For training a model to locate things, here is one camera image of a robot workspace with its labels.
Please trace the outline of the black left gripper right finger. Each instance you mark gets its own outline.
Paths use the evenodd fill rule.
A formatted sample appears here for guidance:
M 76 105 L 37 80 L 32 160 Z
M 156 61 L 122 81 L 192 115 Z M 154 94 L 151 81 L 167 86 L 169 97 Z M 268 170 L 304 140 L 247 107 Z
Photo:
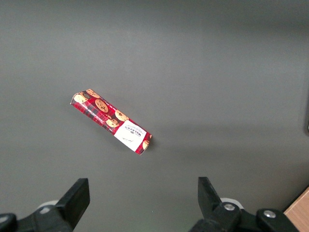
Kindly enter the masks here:
M 281 211 L 262 208 L 250 214 L 237 204 L 223 202 L 207 177 L 198 178 L 198 204 L 203 215 L 191 232 L 297 232 Z

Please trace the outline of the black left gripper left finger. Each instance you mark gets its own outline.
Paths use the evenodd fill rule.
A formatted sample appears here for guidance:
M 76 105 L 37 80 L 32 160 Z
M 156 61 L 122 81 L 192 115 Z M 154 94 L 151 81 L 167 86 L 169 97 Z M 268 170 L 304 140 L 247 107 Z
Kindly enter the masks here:
M 2 232 L 72 232 L 90 203 L 87 178 L 79 178 L 58 201 L 41 204 L 29 216 L 0 215 Z

